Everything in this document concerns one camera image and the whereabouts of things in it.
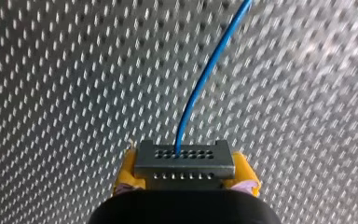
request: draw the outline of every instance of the cable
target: cable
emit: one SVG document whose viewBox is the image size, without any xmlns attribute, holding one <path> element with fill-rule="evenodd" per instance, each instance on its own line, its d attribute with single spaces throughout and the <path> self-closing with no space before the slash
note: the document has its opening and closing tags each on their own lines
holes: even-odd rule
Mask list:
<svg viewBox="0 0 358 224">
<path fill-rule="evenodd" d="M 225 33 L 223 34 L 222 38 L 220 39 L 219 44 L 217 44 L 216 49 L 214 49 L 211 58 L 207 62 L 204 70 L 202 71 L 202 74 L 200 76 L 200 79 L 197 82 L 196 87 L 191 92 L 190 98 L 188 99 L 186 107 L 185 107 L 185 111 L 183 112 L 183 115 L 180 118 L 178 130 L 176 133 L 176 139 L 175 139 L 175 154 L 176 155 L 179 155 L 179 153 L 180 153 L 181 145 L 182 145 L 182 137 L 185 132 L 188 119 L 190 118 L 191 111 L 194 107 L 194 104 L 197 101 L 197 97 L 200 95 L 200 92 L 201 92 L 203 86 L 205 85 L 206 81 L 208 80 L 208 77 L 210 76 L 210 74 L 212 73 L 214 65 L 217 63 L 217 60 L 219 60 L 220 54 L 225 49 L 228 40 L 234 34 L 238 24 L 240 24 L 246 11 L 249 9 L 251 2 L 252 2 L 252 0 L 244 0 L 243 1 L 243 3 L 241 4 L 240 8 L 237 11 L 237 13 L 232 18 L 231 23 L 229 24 L 229 26 L 226 29 Z"/>
</svg>

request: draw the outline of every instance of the metal sheet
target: metal sheet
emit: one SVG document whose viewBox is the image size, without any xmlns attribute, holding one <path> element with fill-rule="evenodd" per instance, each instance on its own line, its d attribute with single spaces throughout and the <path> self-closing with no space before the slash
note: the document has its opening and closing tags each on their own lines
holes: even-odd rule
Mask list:
<svg viewBox="0 0 358 224">
<path fill-rule="evenodd" d="M 0 1 L 0 223 L 81 223 L 171 144 L 240 1 Z M 256 1 L 185 143 L 248 155 L 283 223 L 358 223 L 358 1 Z"/>
</svg>

